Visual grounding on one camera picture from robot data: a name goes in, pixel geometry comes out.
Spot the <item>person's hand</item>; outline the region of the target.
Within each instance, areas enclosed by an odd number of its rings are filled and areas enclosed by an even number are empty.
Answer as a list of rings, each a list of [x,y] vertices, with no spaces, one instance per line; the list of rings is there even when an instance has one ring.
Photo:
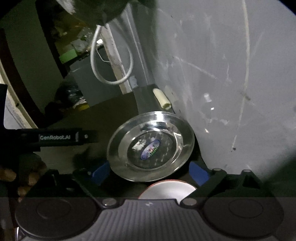
[[[39,178],[39,173],[17,174],[10,169],[1,168],[1,197],[20,203]]]

